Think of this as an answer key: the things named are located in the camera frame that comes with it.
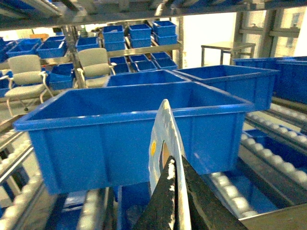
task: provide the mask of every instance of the chair seat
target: chair seat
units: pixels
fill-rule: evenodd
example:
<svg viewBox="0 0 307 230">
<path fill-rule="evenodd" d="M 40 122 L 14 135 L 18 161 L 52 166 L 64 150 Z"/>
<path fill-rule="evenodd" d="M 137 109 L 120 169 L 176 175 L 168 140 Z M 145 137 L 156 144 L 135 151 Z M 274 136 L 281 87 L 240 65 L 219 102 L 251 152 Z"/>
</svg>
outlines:
<svg viewBox="0 0 307 230">
<path fill-rule="evenodd" d="M 85 81 L 87 88 L 97 88 L 103 87 L 107 85 L 109 82 L 110 76 L 102 77 L 102 78 L 95 78 L 95 79 L 88 79 Z"/>
<path fill-rule="evenodd" d="M 38 97 L 44 90 L 45 86 L 43 84 L 29 85 L 15 87 L 9 90 L 5 97 L 8 98 L 19 98 L 19 99 L 30 99 L 32 97 Z"/>
</svg>

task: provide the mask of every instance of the plastic crate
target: plastic crate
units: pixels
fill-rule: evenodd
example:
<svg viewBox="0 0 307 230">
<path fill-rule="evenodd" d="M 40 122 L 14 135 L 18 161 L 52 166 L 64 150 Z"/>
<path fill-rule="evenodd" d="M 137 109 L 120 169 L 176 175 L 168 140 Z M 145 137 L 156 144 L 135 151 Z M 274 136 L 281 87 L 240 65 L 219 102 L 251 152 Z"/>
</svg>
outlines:
<svg viewBox="0 0 307 230">
<path fill-rule="evenodd" d="M 110 78 L 107 86 L 141 85 L 190 81 L 166 70 L 115 75 Z"/>
<path fill-rule="evenodd" d="M 275 77 L 279 74 L 277 70 L 225 65 L 174 72 L 249 100 L 256 110 L 270 108 Z"/>
<path fill-rule="evenodd" d="M 131 65 L 137 72 L 157 70 L 157 67 L 152 61 L 132 62 Z"/>
<path fill-rule="evenodd" d="M 162 37 L 172 36 L 176 34 L 176 25 L 171 21 L 155 21 L 153 22 L 153 31 Z"/>
<path fill-rule="evenodd" d="M 150 47 L 152 45 L 152 39 L 130 39 L 132 48 Z"/>
<path fill-rule="evenodd" d="M 45 42 L 36 51 L 40 58 L 58 58 L 65 55 L 67 47 L 64 41 Z"/>
<path fill-rule="evenodd" d="M 105 42 L 105 48 L 107 51 L 123 50 L 125 49 L 125 40 L 121 42 Z"/>
<path fill-rule="evenodd" d="M 19 43 L 16 46 L 14 46 L 12 49 L 10 49 L 8 52 L 6 52 L 7 56 L 9 58 L 19 56 L 19 55 L 30 55 L 30 54 L 36 54 L 36 48 L 39 46 L 39 43 L 35 44 L 22 44 Z"/>
<path fill-rule="evenodd" d="M 158 69 L 167 69 L 167 70 L 175 70 L 178 69 L 178 65 L 169 58 L 164 59 L 156 59 L 154 60 L 155 65 Z"/>
<path fill-rule="evenodd" d="M 6 75 L 8 75 L 10 78 L 13 77 L 13 73 L 11 71 L 7 72 Z M 6 92 L 9 91 L 9 80 L 8 79 L 4 79 L 4 80 L 0 80 L 0 98 L 4 97 Z"/>
<path fill-rule="evenodd" d="M 307 61 L 278 61 L 277 64 L 281 73 L 275 96 L 307 104 Z"/>
<path fill-rule="evenodd" d="M 127 63 L 127 59 L 125 56 L 122 57 L 111 57 L 110 58 L 110 63 L 116 63 L 116 64 L 126 64 Z"/>
<path fill-rule="evenodd" d="M 121 63 L 114 66 L 114 71 L 116 75 L 130 73 L 130 68 L 127 63 Z"/>
<path fill-rule="evenodd" d="M 166 52 L 151 53 L 150 56 L 152 57 L 152 59 L 164 59 L 164 58 L 172 59 Z"/>
<path fill-rule="evenodd" d="M 138 184 L 149 181 L 151 131 L 165 98 L 195 170 L 232 168 L 253 104 L 196 82 L 69 90 L 14 128 L 29 132 L 51 194 Z"/>
<path fill-rule="evenodd" d="M 160 46 L 173 45 L 173 44 L 177 44 L 177 35 L 161 37 L 154 33 L 154 40 Z"/>
<path fill-rule="evenodd" d="M 148 39 L 152 29 L 146 24 L 130 25 L 129 33 L 132 39 Z"/>
<path fill-rule="evenodd" d="M 145 54 L 129 56 L 130 62 L 149 61 Z"/>
<path fill-rule="evenodd" d="M 106 26 L 102 30 L 105 42 L 121 42 L 124 40 L 124 29 L 122 25 Z"/>
<path fill-rule="evenodd" d="M 54 42 L 54 41 L 66 42 L 66 38 L 65 36 L 54 36 L 54 37 L 49 37 L 45 42 Z"/>
<path fill-rule="evenodd" d="M 133 206 L 145 210 L 150 201 L 149 184 L 141 183 L 129 186 L 120 186 L 118 189 L 117 230 L 132 229 L 128 220 L 127 211 Z"/>
<path fill-rule="evenodd" d="M 64 90 L 73 87 L 73 64 L 61 64 L 54 66 L 49 74 L 49 87 L 53 90 Z"/>
<path fill-rule="evenodd" d="M 13 48 L 16 45 L 15 41 L 11 41 L 6 43 L 5 46 L 0 48 L 0 62 L 4 62 L 7 58 L 8 55 L 6 54 L 11 48 Z"/>
<path fill-rule="evenodd" d="M 79 38 L 76 43 L 76 48 L 78 52 L 84 49 L 99 48 L 99 47 L 100 43 L 98 37 Z"/>
</svg>

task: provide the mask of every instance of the yellow label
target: yellow label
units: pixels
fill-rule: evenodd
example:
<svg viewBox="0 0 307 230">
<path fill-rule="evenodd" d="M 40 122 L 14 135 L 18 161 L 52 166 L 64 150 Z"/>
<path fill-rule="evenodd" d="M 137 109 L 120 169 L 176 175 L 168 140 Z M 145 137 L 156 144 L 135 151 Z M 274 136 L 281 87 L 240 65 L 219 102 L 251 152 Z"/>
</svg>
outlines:
<svg viewBox="0 0 307 230">
<path fill-rule="evenodd" d="M 152 154 L 152 156 L 154 155 L 156 148 L 157 148 L 157 144 L 156 144 L 156 142 L 154 140 L 153 143 L 152 143 L 152 147 L 151 147 L 151 154 Z"/>
</svg>

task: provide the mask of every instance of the chair backrest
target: chair backrest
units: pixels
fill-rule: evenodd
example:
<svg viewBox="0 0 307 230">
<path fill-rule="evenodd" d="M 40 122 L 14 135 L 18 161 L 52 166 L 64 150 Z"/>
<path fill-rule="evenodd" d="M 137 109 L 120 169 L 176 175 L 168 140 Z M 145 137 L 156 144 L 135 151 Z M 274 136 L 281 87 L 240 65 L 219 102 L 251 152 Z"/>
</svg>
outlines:
<svg viewBox="0 0 307 230">
<path fill-rule="evenodd" d="M 39 56 L 21 55 L 8 60 L 13 72 L 14 82 L 18 85 L 42 83 Z"/>
<path fill-rule="evenodd" d="M 106 49 L 85 49 L 78 52 L 78 56 L 85 77 L 92 78 L 110 73 Z"/>
<path fill-rule="evenodd" d="M 78 52 L 78 56 L 83 68 L 108 63 L 106 49 L 104 48 L 84 49 Z"/>
</svg>

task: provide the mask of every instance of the gray office chair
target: gray office chair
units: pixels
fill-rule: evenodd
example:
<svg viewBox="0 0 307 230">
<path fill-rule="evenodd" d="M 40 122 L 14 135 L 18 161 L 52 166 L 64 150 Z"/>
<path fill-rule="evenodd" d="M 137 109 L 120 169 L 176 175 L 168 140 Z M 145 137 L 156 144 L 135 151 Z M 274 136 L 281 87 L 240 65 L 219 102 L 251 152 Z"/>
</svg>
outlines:
<svg viewBox="0 0 307 230">
<path fill-rule="evenodd" d="M 110 66 L 108 63 L 107 52 L 104 48 L 85 49 L 78 52 L 82 69 L 77 71 L 82 76 L 86 88 L 103 87 L 109 81 L 110 71 L 114 72 L 115 63 Z"/>
<path fill-rule="evenodd" d="M 39 96 L 40 102 L 43 103 L 43 95 L 48 92 L 52 97 L 53 94 L 46 84 L 47 73 L 41 70 L 39 57 L 37 55 L 22 55 L 11 57 L 8 60 L 9 66 L 13 72 L 13 77 L 3 76 L 0 78 L 8 79 L 10 81 L 10 90 L 6 92 L 6 103 L 10 114 L 13 116 L 12 109 L 10 107 L 10 99 L 18 99 L 25 107 L 25 111 L 33 103 L 26 104 L 22 100 L 32 99 Z M 15 82 L 18 86 L 12 88 L 12 84 Z"/>
</svg>

